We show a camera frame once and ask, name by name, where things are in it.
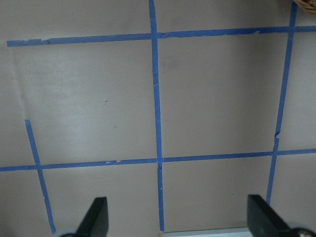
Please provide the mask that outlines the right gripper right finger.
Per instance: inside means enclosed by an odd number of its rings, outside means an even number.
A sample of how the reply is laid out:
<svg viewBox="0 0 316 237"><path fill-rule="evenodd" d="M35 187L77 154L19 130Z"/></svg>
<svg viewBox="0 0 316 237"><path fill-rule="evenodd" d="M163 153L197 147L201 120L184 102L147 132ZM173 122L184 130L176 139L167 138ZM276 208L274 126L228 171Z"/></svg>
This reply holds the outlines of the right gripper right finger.
<svg viewBox="0 0 316 237"><path fill-rule="evenodd" d="M247 197L247 226L254 237L314 237L312 230L289 227L260 195Z"/></svg>

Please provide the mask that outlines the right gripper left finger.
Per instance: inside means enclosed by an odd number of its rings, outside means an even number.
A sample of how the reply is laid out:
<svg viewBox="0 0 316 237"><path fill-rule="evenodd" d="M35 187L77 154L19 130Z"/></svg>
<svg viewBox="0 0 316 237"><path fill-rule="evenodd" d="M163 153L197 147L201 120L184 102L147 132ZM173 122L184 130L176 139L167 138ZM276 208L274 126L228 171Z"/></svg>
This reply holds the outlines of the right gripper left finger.
<svg viewBox="0 0 316 237"><path fill-rule="evenodd" d="M106 237L109 230L106 197L96 197L75 232L76 237Z"/></svg>

